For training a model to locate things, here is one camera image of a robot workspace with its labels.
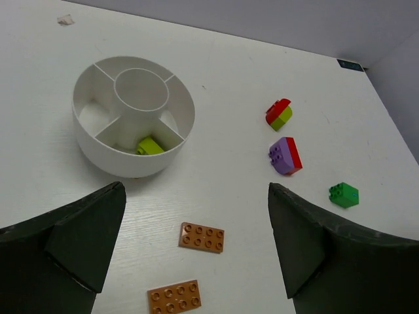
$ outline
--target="white table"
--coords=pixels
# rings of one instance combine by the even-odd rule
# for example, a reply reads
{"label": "white table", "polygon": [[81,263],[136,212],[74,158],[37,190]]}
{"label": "white table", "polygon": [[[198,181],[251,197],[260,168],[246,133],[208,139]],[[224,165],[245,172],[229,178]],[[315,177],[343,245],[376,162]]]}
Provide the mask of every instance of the white table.
{"label": "white table", "polygon": [[[75,24],[56,18],[71,14]],[[370,228],[419,239],[419,167],[365,73],[333,58],[84,7],[7,0],[0,10],[0,227],[75,201],[117,180],[83,157],[71,97],[80,73],[111,56],[139,56],[189,89],[196,122],[162,173],[123,180],[128,201],[95,314],[148,313],[146,291],[197,279],[194,313],[294,313],[270,227],[269,182]],[[294,115],[276,133],[264,112],[278,98]],[[278,175],[267,151],[295,138],[304,169]],[[327,189],[345,181],[360,205]],[[226,230],[224,253],[177,247],[183,221]]]}

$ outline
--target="divided container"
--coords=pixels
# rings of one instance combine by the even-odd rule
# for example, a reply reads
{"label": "divided container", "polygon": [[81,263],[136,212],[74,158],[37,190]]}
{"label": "divided container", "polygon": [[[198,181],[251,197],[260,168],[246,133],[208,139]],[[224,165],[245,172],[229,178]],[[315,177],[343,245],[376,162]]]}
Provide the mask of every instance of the divided container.
{"label": "divided container", "polygon": [[[77,142],[93,164],[119,177],[146,177],[168,166],[194,119],[194,103],[183,83],[149,60],[101,60],[82,73],[74,88]],[[138,143],[147,136],[165,152],[137,155]]]}

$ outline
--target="lime green lego brick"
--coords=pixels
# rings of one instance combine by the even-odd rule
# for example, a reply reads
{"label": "lime green lego brick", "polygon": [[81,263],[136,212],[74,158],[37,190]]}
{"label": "lime green lego brick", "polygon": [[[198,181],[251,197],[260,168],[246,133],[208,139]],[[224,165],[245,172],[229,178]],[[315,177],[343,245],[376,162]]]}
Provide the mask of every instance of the lime green lego brick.
{"label": "lime green lego brick", "polygon": [[138,144],[137,154],[139,155],[156,155],[163,153],[161,148],[151,137],[146,137]]}
{"label": "lime green lego brick", "polygon": [[345,182],[330,187],[329,192],[329,199],[343,208],[359,204],[358,189],[346,184]]}
{"label": "lime green lego brick", "polygon": [[270,124],[271,128],[278,131],[293,115],[290,106],[286,107],[282,113]]}

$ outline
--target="brown lego brick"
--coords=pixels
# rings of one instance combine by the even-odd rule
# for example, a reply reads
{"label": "brown lego brick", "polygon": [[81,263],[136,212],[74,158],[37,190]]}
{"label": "brown lego brick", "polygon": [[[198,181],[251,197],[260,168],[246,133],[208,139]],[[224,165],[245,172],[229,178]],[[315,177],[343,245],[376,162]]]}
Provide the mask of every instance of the brown lego brick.
{"label": "brown lego brick", "polygon": [[224,249],[224,230],[183,222],[179,246],[221,253]]}
{"label": "brown lego brick", "polygon": [[197,280],[149,290],[148,295],[150,314],[176,314],[201,306]]}

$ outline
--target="background wall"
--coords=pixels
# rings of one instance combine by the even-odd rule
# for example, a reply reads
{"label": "background wall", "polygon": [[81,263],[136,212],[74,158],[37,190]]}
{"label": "background wall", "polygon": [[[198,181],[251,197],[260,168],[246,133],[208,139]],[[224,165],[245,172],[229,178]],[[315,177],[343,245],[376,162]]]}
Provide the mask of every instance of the background wall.
{"label": "background wall", "polygon": [[418,58],[419,31],[374,64],[367,74],[419,163]]}
{"label": "background wall", "polygon": [[412,0],[70,0],[211,29],[364,67],[419,29]]}

